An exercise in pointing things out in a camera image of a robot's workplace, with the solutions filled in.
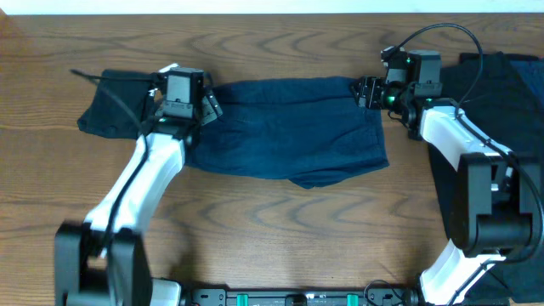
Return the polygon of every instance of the white wall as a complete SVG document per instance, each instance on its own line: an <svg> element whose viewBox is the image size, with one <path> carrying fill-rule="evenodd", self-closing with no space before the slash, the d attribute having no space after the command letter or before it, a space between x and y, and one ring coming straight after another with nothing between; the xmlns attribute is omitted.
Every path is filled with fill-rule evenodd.
<svg viewBox="0 0 544 306"><path fill-rule="evenodd" d="M0 0L6 14L532 13L544 0Z"/></svg>

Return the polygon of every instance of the wire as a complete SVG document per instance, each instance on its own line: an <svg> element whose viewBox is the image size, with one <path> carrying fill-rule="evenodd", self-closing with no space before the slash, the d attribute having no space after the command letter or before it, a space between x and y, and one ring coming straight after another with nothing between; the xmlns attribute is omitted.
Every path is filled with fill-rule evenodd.
<svg viewBox="0 0 544 306"><path fill-rule="evenodd" d="M76 76L82 77L88 82L94 84L97 87L97 90L102 91L104 94L106 94L108 97L110 97L127 115L128 117L133 121L134 125L138 128L140 134L142 134L143 140L144 140L144 154L142 155L142 159L139 161L138 166L134 169L134 171L131 173L130 177L128 177L127 182L122 186L121 191L119 191L119 195L117 195L116 200L113 202L110 210L110 216L108 217L108 224L105 228L104 237L102 240L102 247L106 250L111 249L111 242L113 239L113 226L115 223L115 218L117 213L119 212L119 207L121 206L122 198L124 197L125 193L128 190L128 187L130 187L130 184L134 181L136 178L136 175L138 175L141 168L144 166L145 162L147 161L147 158L149 157L149 145L147 143L147 139L145 138L145 131L142 127L141 122L138 120L134 112L128 108L127 104L122 101L119 96L117 96L115 93L111 92L106 86L99 86L99 84L96 82L97 79L99 80L105 80L110 78L103 78L102 76L91 76L84 72L71 69L71 73L75 74ZM117 291L116 291L116 283L115 283L115 276L113 273L113 257L111 252L107 252L107 262L108 267L106 268L106 273L108 277L108 287L110 288L110 300L112 306L117 306Z"/></svg>
<svg viewBox="0 0 544 306"><path fill-rule="evenodd" d="M525 262L527 260L532 259L537 253L539 253L544 245L544 208L542 207L542 200L541 195L538 191L538 189L535 186L535 183L530 178L529 174L514 160L512 157L513 152L511 152L511 155L507 154L500 148L496 147L494 144L491 143L491 139L486 139L482 135L480 135L478 132L476 132L472 127L470 127L463 119L463 114L459 113L459 110L464 102L466 102L466 99L468 95L473 91L474 87L476 86L476 83L480 79L482 72L484 70L484 52L482 50L481 45L479 44L478 38L467 28L457 25L457 24L451 24L451 23L442 23L442 24L436 24L436 25L430 25L422 28L419 31L416 31L412 35L410 35L408 38L406 38L400 45L394 48L394 51L391 52L391 54L394 54L397 52L401 47L403 47L406 43L408 43L412 38L416 37L417 35L436 28L440 27L452 27L456 28L458 30L461 30L465 32L474 42L476 45L476 48L478 49L479 54L479 61L478 61L478 71L476 73L476 77L473 79L473 82L471 83L470 87L468 88L467 92L461 97L459 102L456 104L456 111L455 116L456 119L463 125L464 128L466 128L470 133L474 135L479 141L481 141L484 145L491 148L493 151L497 152L509 165L512 166L514 170L516 170L519 173L519 176L521 179L527 183L527 185L530 188L531 194L535 197L536 206L538 208L538 212L540 215L540 221L541 221L541 233L540 237L538 239L538 243L535 247L533 247L530 254L523 258L516 258L516 259L507 259L504 261L497 261L497 260L487 260L484 263L482 263L474 273L470 275L470 277L459 287L459 289L456 290L455 294L451 298L451 300L448 302L448 306L453 305L459 294L478 276L480 272L482 272L484 269L487 269L487 266L490 264L518 264Z"/></svg>
<svg viewBox="0 0 544 306"><path fill-rule="evenodd" d="M400 303L396 303L396 304L393 304L392 306L396 306L396 305L401 305L402 304L402 297L393 289L393 286L391 286L391 284L389 284L387 281L385 280L373 280L371 281L370 283L368 283L368 285L366 285L365 287L365 290L363 291L363 298L366 298L366 300L368 301L368 303L372 306L377 306L374 302L372 302L369 298L368 298L368 289L370 289L370 287L378 282L381 282L383 284L385 284L386 286L389 287L389 289L391 289L391 292L393 292L393 294L400 300Z"/></svg>

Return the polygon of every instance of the black cloth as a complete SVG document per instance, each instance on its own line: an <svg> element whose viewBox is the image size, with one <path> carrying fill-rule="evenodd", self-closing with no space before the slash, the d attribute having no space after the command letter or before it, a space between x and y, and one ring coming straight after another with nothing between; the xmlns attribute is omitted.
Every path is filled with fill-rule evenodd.
<svg viewBox="0 0 544 306"><path fill-rule="evenodd" d="M105 71L105 77L149 77ZM290 179L323 187L388 166L380 111L356 106L352 79L328 77L238 82L213 89L223 109L201 127L188 166L261 179ZM150 83L102 81L144 120L154 111ZM136 139L138 131L100 91L78 121L80 130Z"/></svg>
<svg viewBox="0 0 544 306"><path fill-rule="evenodd" d="M443 95L460 99L473 81L477 68L477 60L466 60L461 65L444 68L441 72ZM539 100L525 86L504 54L484 58L482 78L463 109L474 124L497 142L516 152L532 151L544 161L544 120L539 110ZM446 235L449 237L449 212L456 173L431 145L429 158ZM467 297L511 297L516 303L544 302L542 288L544 253L527 263L497 265L470 289Z"/></svg>

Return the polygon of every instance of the table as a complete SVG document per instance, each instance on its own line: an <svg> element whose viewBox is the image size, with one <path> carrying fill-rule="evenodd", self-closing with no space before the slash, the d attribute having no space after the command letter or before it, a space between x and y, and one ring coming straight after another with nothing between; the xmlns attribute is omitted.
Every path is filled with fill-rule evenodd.
<svg viewBox="0 0 544 306"><path fill-rule="evenodd" d="M70 68L179 62L219 83L382 75L381 49L438 22L467 26L488 53L544 55L542 14L1 14L0 303L53 303L55 231L101 201L133 152L132 140L78 131L95 89ZM439 50L445 65L475 50L451 29L408 48ZM145 237L153 275L233 288L413 284L447 241L427 145L385 115L383 128L391 166L322 189L184 169Z"/></svg>

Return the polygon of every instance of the wooden tabletop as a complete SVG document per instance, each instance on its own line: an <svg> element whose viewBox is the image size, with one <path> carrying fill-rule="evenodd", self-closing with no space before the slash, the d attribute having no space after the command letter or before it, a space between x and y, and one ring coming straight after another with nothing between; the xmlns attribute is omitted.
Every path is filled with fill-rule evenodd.
<svg viewBox="0 0 544 306"><path fill-rule="evenodd" d="M220 83L382 75L379 51L438 22L485 52L544 55L542 14L0 15L0 304L53 303L54 233L82 220L132 155L132 140L81 133L94 96L70 68L156 71L173 62ZM446 65L475 48L459 31L408 48ZM427 146L384 117L390 167L326 188L185 168L145 237L155 277L231 287L409 284L446 239Z"/></svg>

